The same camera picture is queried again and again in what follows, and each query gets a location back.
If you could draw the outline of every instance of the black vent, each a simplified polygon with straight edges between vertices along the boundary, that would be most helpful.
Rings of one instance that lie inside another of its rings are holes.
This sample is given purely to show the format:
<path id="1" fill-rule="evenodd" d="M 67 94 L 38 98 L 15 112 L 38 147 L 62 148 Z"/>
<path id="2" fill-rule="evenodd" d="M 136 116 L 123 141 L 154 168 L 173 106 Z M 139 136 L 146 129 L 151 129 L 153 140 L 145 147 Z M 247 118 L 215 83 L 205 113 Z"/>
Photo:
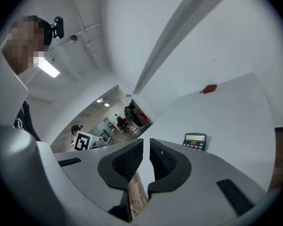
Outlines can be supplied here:
<path id="1" fill-rule="evenodd" d="M 64 167 L 64 166 L 76 164 L 78 162 L 81 162 L 81 159 L 76 157 L 76 158 L 72 158 L 72 159 L 68 159 L 68 160 L 59 161 L 58 163 L 61 167 Z"/>
<path id="2" fill-rule="evenodd" d="M 142 153 L 142 146 L 133 147 L 129 151 L 115 158 L 112 162 L 112 168 L 130 182 L 142 162 Z"/>
<path id="3" fill-rule="evenodd" d="M 254 207 L 254 204 L 250 202 L 232 180 L 225 179 L 216 183 L 238 216 L 241 216 Z"/>
<path id="4" fill-rule="evenodd" d="M 177 165 L 174 156 L 156 145 L 150 147 L 150 161 L 153 165 L 155 181 L 169 175 Z"/>

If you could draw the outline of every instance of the white panel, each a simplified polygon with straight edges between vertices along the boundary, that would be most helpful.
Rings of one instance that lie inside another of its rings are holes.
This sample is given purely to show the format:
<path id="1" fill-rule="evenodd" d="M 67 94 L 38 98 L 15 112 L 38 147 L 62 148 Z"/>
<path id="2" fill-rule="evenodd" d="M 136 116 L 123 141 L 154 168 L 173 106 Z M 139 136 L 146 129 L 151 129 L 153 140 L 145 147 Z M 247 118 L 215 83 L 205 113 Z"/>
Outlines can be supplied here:
<path id="1" fill-rule="evenodd" d="M 185 134 L 192 132 L 207 135 L 206 153 L 223 158 L 267 191 L 274 170 L 275 129 L 266 96 L 253 73 L 224 82 L 215 92 L 178 98 L 142 134 L 144 159 L 138 172 L 144 189 L 155 180 L 149 139 L 182 146 Z"/>
<path id="2" fill-rule="evenodd" d="M 28 95 L 0 51 L 0 125 L 11 126 Z"/>

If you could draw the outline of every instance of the ceiling light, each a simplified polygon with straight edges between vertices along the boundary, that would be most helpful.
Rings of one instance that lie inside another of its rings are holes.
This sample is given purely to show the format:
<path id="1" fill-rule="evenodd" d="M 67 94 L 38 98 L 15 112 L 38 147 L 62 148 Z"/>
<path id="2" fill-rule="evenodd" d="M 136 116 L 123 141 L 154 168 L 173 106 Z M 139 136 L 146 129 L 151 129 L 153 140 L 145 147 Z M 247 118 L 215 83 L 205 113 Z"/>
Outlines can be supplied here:
<path id="1" fill-rule="evenodd" d="M 60 71 L 53 67 L 44 57 L 39 57 L 38 67 L 53 78 L 56 78 L 60 73 Z"/>
<path id="2" fill-rule="evenodd" d="M 70 44 L 75 44 L 77 42 L 77 36 L 76 35 L 71 35 L 69 37 L 69 43 Z"/>

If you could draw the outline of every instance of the wooden floor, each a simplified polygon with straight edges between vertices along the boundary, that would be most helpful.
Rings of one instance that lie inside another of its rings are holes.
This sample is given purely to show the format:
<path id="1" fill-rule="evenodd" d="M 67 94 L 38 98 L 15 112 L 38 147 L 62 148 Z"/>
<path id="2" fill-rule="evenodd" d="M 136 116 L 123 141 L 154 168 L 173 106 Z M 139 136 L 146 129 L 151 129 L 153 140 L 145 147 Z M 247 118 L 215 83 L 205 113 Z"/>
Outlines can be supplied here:
<path id="1" fill-rule="evenodd" d="M 129 189 L 129 203 L 131 208 L 132 218 L 136 218 L 137 215 L 147 206 L 148 197 L 142 186 L 142 182 L 138 172 L 133 176 L 128 185 Z"/>
<path id="2" fill-rule="evenodd" d="M 283 132 L 275 134 L 276 152 L 275 152 L 275 168 L 268 192 L 272 192 L 277 188 L 283 187 Z"/>

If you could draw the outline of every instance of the fluorescent light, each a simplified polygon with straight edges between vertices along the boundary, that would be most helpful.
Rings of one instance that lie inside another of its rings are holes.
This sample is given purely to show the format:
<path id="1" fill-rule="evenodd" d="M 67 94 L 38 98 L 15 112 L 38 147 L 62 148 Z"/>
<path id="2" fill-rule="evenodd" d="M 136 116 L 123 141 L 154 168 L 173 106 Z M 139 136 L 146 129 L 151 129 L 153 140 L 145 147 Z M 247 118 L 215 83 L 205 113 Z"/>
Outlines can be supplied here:
<path id="1" fill-rule="evenodd" d="M 39 57 L 38 67 L 53 78 L 56 78 L 60 73 L 60 71 L 53 67 L 44 57 Z"/>

